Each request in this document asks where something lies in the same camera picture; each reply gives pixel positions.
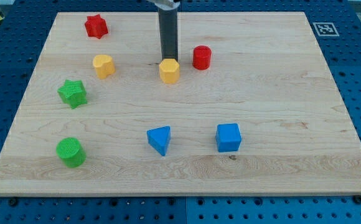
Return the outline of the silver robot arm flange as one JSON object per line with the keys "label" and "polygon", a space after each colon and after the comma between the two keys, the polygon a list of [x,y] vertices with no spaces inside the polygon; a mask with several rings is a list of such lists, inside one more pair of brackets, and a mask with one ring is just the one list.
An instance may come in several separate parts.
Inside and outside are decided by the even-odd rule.
{"label": "silver robot arm flange", "polygon": [[147,0],[157,6],[159,9],[162,10],[173,10],[177,9],[180,4],[181,0]]}

